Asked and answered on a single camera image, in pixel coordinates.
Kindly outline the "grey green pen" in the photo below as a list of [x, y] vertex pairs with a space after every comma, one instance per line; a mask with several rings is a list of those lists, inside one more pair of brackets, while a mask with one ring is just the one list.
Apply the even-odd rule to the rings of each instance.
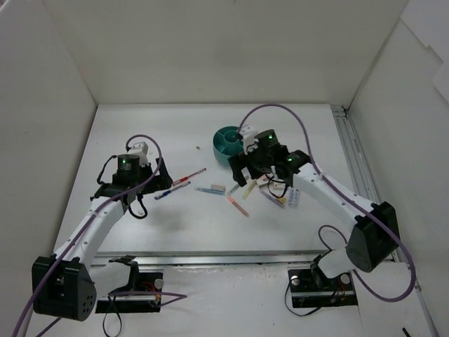
[[233, 188], [229, 191], [229, 194], [235, 193], [235, 191], [237, 191], [239, 188], [240, 188], [240, 185], [235, 184], [235, 186], [233, 186]]

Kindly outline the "yellow highlighter pen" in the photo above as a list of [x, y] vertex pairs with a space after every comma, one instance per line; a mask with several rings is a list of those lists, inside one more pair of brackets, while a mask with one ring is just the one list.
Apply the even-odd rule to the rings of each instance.
[[257, 185], [256, 180], [253, 180], [250, 185], [246, 188], [246, 191], [243, 193], [242, 195], [242, 200], [247, 200], [248, 196], [250, 195], [250, 193], [253, 191], [253, 189], [255, 188], [255, 186]]

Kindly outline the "orange pen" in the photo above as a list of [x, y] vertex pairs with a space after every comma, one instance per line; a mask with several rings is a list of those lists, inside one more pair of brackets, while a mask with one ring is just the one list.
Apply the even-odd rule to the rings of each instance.
[[236, 208], [239, 210], [239, 212], [241, 212], [245, 217], [249, 218], [250, 215], [249, 213], [237, 202], [235, 201], [230, 195], [226, 194], [225, 197], [227, 198], [227, 200]]

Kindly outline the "light blue pen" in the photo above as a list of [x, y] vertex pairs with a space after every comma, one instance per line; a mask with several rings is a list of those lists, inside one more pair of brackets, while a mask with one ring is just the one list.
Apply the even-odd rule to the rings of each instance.
[[225, 191], [214, 190], [214, 189], [206, 188], [206, 187], [194, 187], [194, 190], [197, 192], [203, 192], [203, 193], [208, 193], [208, 194], [225, 195]]

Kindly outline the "clear spray bottle blue cap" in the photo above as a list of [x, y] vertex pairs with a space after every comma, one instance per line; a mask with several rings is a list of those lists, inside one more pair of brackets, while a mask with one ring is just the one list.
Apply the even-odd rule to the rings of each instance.
[[299, 204], [299, 190], [290, 187], [288, 190], [288, 206], [290, 208], [296, 208]]

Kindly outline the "red pen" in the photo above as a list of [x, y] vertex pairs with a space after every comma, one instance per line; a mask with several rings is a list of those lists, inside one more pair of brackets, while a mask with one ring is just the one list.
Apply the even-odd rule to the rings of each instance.
[[180, 178], [180, 179], [178, 179], [178, 180], [175, 180], [175, 181], [173, 182], [172, 186], [175, 187], [175, 186], [178, 186], [178, 185], [180, 185], [180, 184], [182, 184], [182, 183], [184, 183], [184, 182], [187, 182], [189, 179], [191, 179], [191, 178], [193, 178], [193, 177], [195, 177], [195, 176], [197, 176], [197, 175], [199, 175], [199, 174], [201, 174], [201, 173], [203, 173], [203, 172], [205, 172], [205, 171], [207, 171], [207, 168], [206, 168], [206, 167], [201, 168], [201, 169], [199, 169], [198, 171], [195, 171], [195, 172], [189, 174], [188, 176], [185, 176], [185, 177], [183, 177], [183, 178]]

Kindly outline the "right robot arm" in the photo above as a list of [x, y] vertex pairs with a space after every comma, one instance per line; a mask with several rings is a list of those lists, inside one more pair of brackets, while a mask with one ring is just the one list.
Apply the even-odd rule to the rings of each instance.
[[338, 181], [318, 172], [308, 154], [289, 151], [279, 143], [274, 130], [258, 132], [244, 126], [238, 132], [243, 149], [228, 159], [233, 179], [246, 184], [242, 171], [258, 179], [269, 176], [294, 187], [331, 212], [350, 231], [344, 248], [329, 251], [314, 259], [310, 280], [318, 289], [327, 289], [336, 277], [351, 270], [372, 272], [398, 244], [391, 238], [398, 233], [394, 207], [357, 195]]

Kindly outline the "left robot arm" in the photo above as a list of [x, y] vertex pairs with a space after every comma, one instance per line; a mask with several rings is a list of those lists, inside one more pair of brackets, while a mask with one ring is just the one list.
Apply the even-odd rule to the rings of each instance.
[[134, 201], [172, 185], [163, 158], [152, 168], [143, 151], [117, 157], [110, 183], [101, 183], [85, 218], [69, 239], [49, 257], [39, 256], [32, 266], [32, 308], [35, 313], [84, 321], [97, 299], [120, 290], [126, 295], [140, 287], [138, 264], [131, 256], [113, 258], [91, 270], [94, 257], [110, 230]]

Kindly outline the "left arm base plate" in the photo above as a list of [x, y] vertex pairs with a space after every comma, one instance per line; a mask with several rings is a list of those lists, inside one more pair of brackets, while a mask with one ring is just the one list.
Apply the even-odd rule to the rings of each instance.
[[162, 295], [154, 295], [163, 290], [163, 272], [144, 270], [139, 273], [133, 285], [122, 286], [99, 298], [95, 314], [117, 312], [158, 313], [161, 310]]

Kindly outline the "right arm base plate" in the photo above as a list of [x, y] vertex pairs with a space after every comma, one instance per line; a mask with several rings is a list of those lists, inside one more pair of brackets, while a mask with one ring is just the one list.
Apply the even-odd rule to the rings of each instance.
[[311, 270], [288, 270], [287, 299], [294, 309], [336, 308], [357, 306], [353, 279], [344, 273], [319, 286], [312, 277]]

